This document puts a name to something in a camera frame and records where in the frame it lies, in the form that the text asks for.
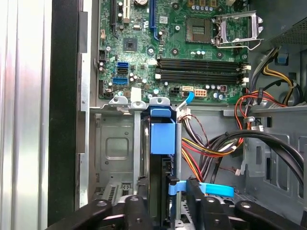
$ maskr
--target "blue sata port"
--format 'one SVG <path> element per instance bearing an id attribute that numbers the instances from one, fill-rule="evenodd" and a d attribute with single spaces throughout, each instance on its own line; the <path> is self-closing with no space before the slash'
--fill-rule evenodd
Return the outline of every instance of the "blue sata port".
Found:
<path id="1" fill-rule="evenodd" d="M 118 62 L 117 63 L 117 68 L 118 69 L 128 69 L 129 68 L 129 63 L 128 62 Z"/>
<path id="2" fill-rule="evenodd" d="M 112 83 L 115 85 L 127 85 L 128 78 L 112 78 Z"/>

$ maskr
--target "chipset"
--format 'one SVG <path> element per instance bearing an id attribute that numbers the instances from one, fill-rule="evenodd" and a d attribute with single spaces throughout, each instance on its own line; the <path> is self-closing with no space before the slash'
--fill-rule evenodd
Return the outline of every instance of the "chipset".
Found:
<path id="1" fill-rule="evenodd" d="M 123 46 L 124 52 L 138 52 L 138 39 L 125 37 L 123 40 Z"/>

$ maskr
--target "motherboard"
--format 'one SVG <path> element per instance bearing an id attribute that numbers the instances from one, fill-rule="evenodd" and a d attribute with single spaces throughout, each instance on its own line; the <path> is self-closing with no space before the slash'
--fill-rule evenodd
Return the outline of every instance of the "motherboard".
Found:
<path id="1" fill-rule="evenodd" d="M 217 48 L 216 15 L 247 11 L 245 0 L 100 0 L 99 98 L 235 103 L 248 50 Z M 227 39 L 248 36 L 248 19 L 227 20 Z"/>

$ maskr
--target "blue connector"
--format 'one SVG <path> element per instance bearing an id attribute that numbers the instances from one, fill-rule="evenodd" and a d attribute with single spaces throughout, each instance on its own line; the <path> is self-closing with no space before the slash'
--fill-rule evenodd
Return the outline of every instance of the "blue connector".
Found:
<path id="1" fill-rule="evenodd" d="M 128 69 L 129 68 L 129 63 L 128 62 L 118 62 L 117 63 L 117 68 L 118 69 Z"/>
<path id="2" fill-rule="evenodd" d="M 128 78 L 112 78 L 112 83 L 115 85 L 128 85 Z"/>
<path id="3" fill-rule="evenodd" d="M 234 197 L 235 190 L 233 187 L 219 184 L 199 183 L 202 193 L 216 196 Z M 168 194 L 176 195 L 177 192 L 185 192 L 187 190 L 187 181 L 179 181 L 176 185 L 168 186 Z"/>

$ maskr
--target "screw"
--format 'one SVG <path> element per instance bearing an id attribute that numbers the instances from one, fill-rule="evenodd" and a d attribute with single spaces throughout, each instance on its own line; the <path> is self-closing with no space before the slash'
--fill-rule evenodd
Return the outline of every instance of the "screw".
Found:
<path id="1" fill-rule="evenodd" d="M 248 203 L 241 203 L 241 206 L 244 207 L 244 208 L 251 208 L 250 204 Z"/>
<path id="2" fill-rule="evenodd" d="M 207 201 L 209 201 L 210 203 L 213 203 L 214 202 L 214 199 L 212 197 L 208 197 L 207 198 Z"/>
<path id="3" fill-rule="evenodd" d="M 104 206 L 106 206 L 106 202 L 104 202 L 104 201 L 99 201 L 98 204 L 97 204 L 97 206 L 104 207 Z"/>

